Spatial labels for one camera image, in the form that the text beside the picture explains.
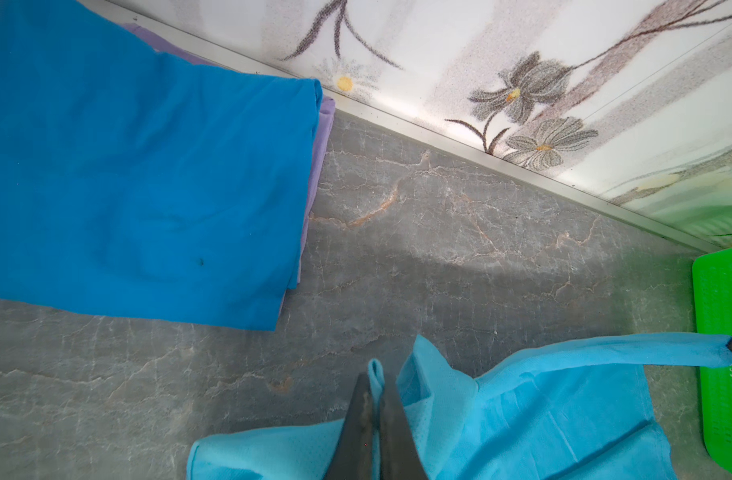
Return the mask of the light blue t shirt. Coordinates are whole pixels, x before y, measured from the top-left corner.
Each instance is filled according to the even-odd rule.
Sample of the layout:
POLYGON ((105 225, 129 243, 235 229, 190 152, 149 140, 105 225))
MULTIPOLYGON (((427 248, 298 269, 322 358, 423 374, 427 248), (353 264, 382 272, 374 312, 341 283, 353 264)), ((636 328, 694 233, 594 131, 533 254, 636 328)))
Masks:
MULTIPOLYGON (((363 372, 374 397, 371 479, 380 479, 386 377, 396 378, 428 479, 671 479, 670 444, 644 369, 719 361, 710 335, 635 334, 522 350, 473 378, 418 337, 397 375, 375 360, 363 372)), ((203 438, 191 448, 186 475, 323 479, 344 418, 203 438)))

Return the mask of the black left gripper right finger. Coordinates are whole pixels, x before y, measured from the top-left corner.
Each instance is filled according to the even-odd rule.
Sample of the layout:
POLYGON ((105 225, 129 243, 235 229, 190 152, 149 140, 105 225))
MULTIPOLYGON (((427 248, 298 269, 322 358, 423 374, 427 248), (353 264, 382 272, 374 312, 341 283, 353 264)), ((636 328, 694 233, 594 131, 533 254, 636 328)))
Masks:
POLYGON ((386 377, 379 403, 380 479, 428 480, 395 377, 386 377))

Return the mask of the folded blue t shirt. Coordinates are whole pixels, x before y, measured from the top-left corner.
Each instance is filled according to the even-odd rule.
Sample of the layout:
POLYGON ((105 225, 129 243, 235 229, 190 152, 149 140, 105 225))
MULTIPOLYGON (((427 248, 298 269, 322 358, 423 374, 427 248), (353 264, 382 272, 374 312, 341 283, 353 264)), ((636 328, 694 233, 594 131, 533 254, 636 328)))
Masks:
POLYGON ((298 281, 319 82, 0 1, 0 299, 271 331, 298 281))

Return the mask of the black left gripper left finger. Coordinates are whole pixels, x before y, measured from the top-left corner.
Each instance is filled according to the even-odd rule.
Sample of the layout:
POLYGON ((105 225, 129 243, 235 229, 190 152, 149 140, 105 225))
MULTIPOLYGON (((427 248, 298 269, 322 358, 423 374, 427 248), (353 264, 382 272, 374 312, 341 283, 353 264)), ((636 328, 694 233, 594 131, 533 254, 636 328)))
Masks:
POLYGON ((324 480, 369 480, 373 471, 374 397, 370 379, 361 373, 324 480))

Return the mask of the folded lilac t shirt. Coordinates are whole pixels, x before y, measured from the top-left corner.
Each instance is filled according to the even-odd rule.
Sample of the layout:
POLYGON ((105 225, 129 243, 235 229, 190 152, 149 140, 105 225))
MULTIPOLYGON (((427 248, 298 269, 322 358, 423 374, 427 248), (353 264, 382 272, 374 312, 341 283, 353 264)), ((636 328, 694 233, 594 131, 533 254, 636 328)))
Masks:
MULTIPOLYGON (((176 57, 179 57, 191 64, 194 65, 209 65, 209 66, 215 66, 219 68, 223 68, 223 65, 220 65, 218 63, 211 62, 207 59, 204 59, 200 56, 194 55, 186 50, 183 50, 174 44, 170 43, 169 41, 165 40, 163 37, 157 35, 156 33, 145 29, 142 26, 136 25, 136 24, 122 24, 122 27, 126 29, 127 31, 134 34, 136 37, 138 37, 141 41, 145 42, 147 45, 149 45, 153 50, 159 53, 166 53, 170 55, 174 55, 176 57)), ((324 96, 321 106, 319 108, 319 115, 318 115, 318 128, 316 131, 316 136, 314 139, 313 144, 313 150, 312 150, 312 157, 311 157, 311 168, 310 168, 310 175, 308 179, 308 187, 307 187, 307 200, 306 200, 306 207, 305 207, 305 213, 303 216, 303 229, 300 236, 300 247, 299 247, 299 258, 297 260, 297 273, 292 278, 292 282, 290 283, 291 288, 294 289, 301 279, 301 273, 302 273, 302 254, 305 250, 305 246, 307 243, 307 237, 308 237, 308 231, 309 231, 309 225, 310 225, 310 215, 312 211, 313 204, 316 199, 316 195, 318 192, 318 186, 319 181, 323 169, 324 164, 324 158, 326 155, 327 145, 328 141, 332 132, 333 128, 333 122, 335 117, 335 111, 336 111, 336 103, 335 100, 324 96)))

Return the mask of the green plastic basket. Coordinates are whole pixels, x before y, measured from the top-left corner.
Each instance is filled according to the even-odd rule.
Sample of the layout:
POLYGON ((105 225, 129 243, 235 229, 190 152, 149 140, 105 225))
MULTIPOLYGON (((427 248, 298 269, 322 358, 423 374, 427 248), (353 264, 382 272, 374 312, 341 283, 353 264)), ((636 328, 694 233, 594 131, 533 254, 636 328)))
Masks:
POLYGON ((720 361, 700 370, 703 439, 732 474, 732 248, 698 258, 692 268, 697 332, 719 341, 720 361))

